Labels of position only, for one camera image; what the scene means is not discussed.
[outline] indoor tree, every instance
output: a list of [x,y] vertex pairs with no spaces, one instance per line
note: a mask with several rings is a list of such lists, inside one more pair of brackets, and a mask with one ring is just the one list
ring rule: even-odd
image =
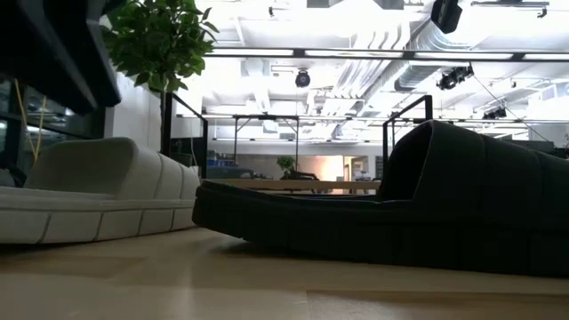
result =
[[207,21],[211,9],[199,11],[194,0],[129,0],[109,14],[111,28],[103,27],[116,71],[160,92],[163,135],[165,94],[187,90],[182,79],[201,75],[213,50],[212,33],[219,31]]

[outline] white sofa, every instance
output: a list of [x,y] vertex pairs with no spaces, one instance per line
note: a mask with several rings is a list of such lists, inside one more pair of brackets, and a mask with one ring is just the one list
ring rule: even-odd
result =
[[61,142],[24,188],[0,187],[0,243],[52,244],[193,227],[194,170],[126,138]]

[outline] floor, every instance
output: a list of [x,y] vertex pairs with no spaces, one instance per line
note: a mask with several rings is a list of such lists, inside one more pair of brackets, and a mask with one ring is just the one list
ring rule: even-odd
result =
[[569,280],[291,257],[205,229],[0,246],[2,319],[567,319]]

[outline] ceiling light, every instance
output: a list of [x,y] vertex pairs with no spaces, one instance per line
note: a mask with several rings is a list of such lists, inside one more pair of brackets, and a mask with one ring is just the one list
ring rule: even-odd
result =
[[349,116],[299,116],[300,120],[348,120]]
[[386,117],[383,118],[376,118],[376,117],[364,117],[364,116],[358,116],[355,117],[354,120],[359,120],[359,121],[388,121],[388,119]]
[[229,56],[229,57],[292,57],[294,50],[291,49],[238,49],[238,48],[214,48],[212,53],[206,54],[209,57]]
[[513,53],[490,52],[416,52],[414,58],[424,60],[510,60]]
[[270,71],[271,72],[291,72],[291,73],[295,73],[298,71],[298,68],[293,67],[293,66],[278,66],[278,65],[272,65],[270,66]]
[[524,60],[569,61],[569,53],[527,53]]
[[[179,115],[179,117],[197,118],[197,116],[194,116],[194,115]],[[231,118],[233,118],[232,115],[202,115],[202,117],[204,117],[206,119],[231,119]]]
[[338,58],[380,58],[401,59],[402,52],[388,51],[348,51],[348,50],[306,50],[307,57],[338,57]]

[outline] ceiling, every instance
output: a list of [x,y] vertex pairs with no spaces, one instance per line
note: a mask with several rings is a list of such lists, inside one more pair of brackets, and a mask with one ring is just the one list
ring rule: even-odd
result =
[[[548,15],[542,19],[537,18],[541,8],[478,8],[461,1],[461,23],[449,36],[429,22],[432,2],[405,0],[403,10],[384,10],[373,0],[343,0],[329,8],[311,8],[314,2],[307,0],[196,0],[200,9],[212,7],[212,22],[220,30],[217,45],[223,47],[569,50],[569,33],[559,27],[569,18],[566,0],[549,0]],[[541,91],[569,82],[567,64],[481,62],[472,65],[476,78],[440,91],[436,83],[442,72],[454,66],[388,60],[208,58],[199,81],[203,107],[210,114],[265,111],[342,116],[339,112],[355,110],[357,116],[385,117],[427,93],[434,97],[437,116],[463,118],[481,118],[486,110],[500,106],[494,97],[517,110],[517,116],[529,116],[530,101]],[[299,69],[309,72],[308,88],[294,83]],[[395,85],[403,75],[410,76],[411,90]],[[413,112],[410,116],[421,116],[423,111]]]

